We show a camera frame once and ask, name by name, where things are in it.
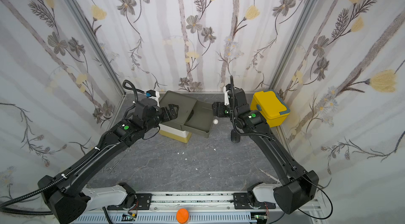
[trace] black corrugated cable sleeve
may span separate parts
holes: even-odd
[[[88,163],[90,160],[93,159],[94,156],[96,156],[96,154],[99,152],[99,149],[101,148],[101,146],[103,145],[103,141],[105,139],[105,136],[107,135],[109,131],[106,131],[101,137],[100,137],[100,141],[98,143],[98,145],[93,149],[92,153],[90,154],[89,157],[87,157],[82,163],[80,163],[78,166],[74,167],[71,171],[69,171],[68,173],[65,174],[66,177],[69,177],[70,175],[74,174],[76,171],[78,171],[80,168],[82,168],[86,163]],[[60,182],[64,181],[65,178],[61,177],[57,180],[54,180],[53,182],[51,182],[50,184],[48,184],[47,186],[44,186],[42,188],[39,188],[36,191],[30,192],[28,194],[25,194],[23,196],[20,196],[18,198],[14,198],[11,199],[9,201],[3,202],[0,204],[0,209],[3,212],[9,212],[9,213],[14,213],[14,214],[22,214],[22,215],[49,215],[52,214],[52,212],[50,211],[45,211],[45,212],[39,212],[39,211],[25,211],[25,210],[19,210],[19,209],[12,209],[12,208],[5,208],[5,206],[8,205],[12,205],[15,204],[17,202],[26,200],[28,198],[31,198],[35,195],[38,195],[40,193],[42,193],[43,191],[46,191],[50,188],[52,188],[53,186],[59,184]]]
[[[104,215],[105,215],[105,218],[107,219],[108,223],[109,223],[109,224],[114,224],[114,223],[111,221],[110,217],[108,216],[107,209],[105,208],[105,206],[103,206],[103,211],[104,211]]]
[[[124,87],[124,88],[127,89],[127,90],[132,90],[132,91],[134,92],[134,95],[135,95],[135,102],[134,102],[134,104],[131,105],[131,107],[129,107],[127,110],[125,110],[124,116],[122,117],[122,119],[124,120],[124,119],[126,118],[126,116],[128,115],[128,112],[129,112],[130,110],[132,110],[132,109],[135,108],[135,103],[138,101],[138,93],[137,93],[137,91],[139,91],[139,90],[136,89],[136,88],[135,88],[135,85],[134,85],[132,82],[128,81],[128,80],[124,80],[124,81],[122,82],[122,87]]]

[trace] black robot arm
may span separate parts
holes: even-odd
[[[226,86],[226,90],[233,88],[233,81]],[[229,105],[225,102],[213,104],[214,116],[234,119],[235,129],[231,132],[231,139],[238,142],[240,136],[249,136],[265,154],[278,178],[281,187],[274,188],[274,198],[280,208],[287,214],[312,200],[315,196],[319,181],[314,171],[307,172],[281,145],[271,132],[265,117],[258,111],[251,111],[242,89],[234,89],[233,95],[228,92]]]

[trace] orange cap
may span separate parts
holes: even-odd
[[[181,208],[179,211],[177,211],[176,220],[182,224],[186,223],[188,221],[188,211],[184,208]]]

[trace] wall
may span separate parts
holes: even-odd
[[[77,0],[120,80],[267,89],[306,0]]]
[[[405,218],[404,21],[404,0],[319,0],[277,83],[283,129],[326,187],[331,224]]]
[[[63,0],[0,1],[0,200],[7,201],[95,146],[121,95]],[[48,209],[40,196],[30,200],[13,207]],[[0,214],[2,223],[11,218]]]

